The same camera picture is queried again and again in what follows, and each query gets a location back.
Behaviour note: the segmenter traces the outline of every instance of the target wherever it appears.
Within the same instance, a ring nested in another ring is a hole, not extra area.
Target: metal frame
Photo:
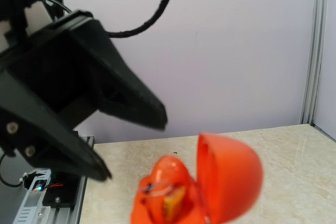
[[[84,139],[88,145],[93,147],[93,137],[86,137]],[[13,224],[78,224],[80,221],[87,178],[82,177],[79,182],[74,208],[51,208],[43,206],[45,191],[33,191],[37,180],[50,180],[51,171],[45,169],[39,170],[39,173],[44,175],[34,178],[30,189],[27,191],[21,203]]]
[[[312,124],[316,110],[319,79],[323,55],[323,38],[327,10],[327,0],[314,0],[313,28],[310,57],[307,72],[306,91],[301,115],[302,124]]]

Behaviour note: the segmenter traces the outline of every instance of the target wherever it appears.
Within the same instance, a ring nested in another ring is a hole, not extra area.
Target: screw
[[[19,125],[16,122],[10,122],[7,123],[6,129],[10,135],[14,135],[18,131]]]
[[[34,146],[28,146],[25,148],[25,154],[27,157],[32,157],[35,155],[35,147]]]

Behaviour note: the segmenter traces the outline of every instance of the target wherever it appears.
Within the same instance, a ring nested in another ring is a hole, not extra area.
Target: table
[[[336,144],[309,125],[224,134],[256,150],[265,171],[258,203],[233,224],[335,224]],[[163,155],[196,174],[197,137],[97,144],[113,180],[89,180],[80,224],[129,223],[139,180]]]

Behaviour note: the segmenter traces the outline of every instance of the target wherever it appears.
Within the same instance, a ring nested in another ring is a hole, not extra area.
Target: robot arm
[[[0,147],[34,167],[105,180],[72,129],[95,110],[163,130],[161,101],[128,68],[91,13],[53,22],[41,0],[0,0]]]

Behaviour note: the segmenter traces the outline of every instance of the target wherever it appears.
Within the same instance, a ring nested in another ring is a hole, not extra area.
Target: white wall
[[[134,28],[160,0],[65,0],[107,30]],[[101,142],[228,132],[299,123],[313,0],[171,0],[147,32],[114,39],[160,97],[164,133],[96,113],[78,127]]]
[[[336,139],[336,0],[328,0],[323,58],[313,122]]]

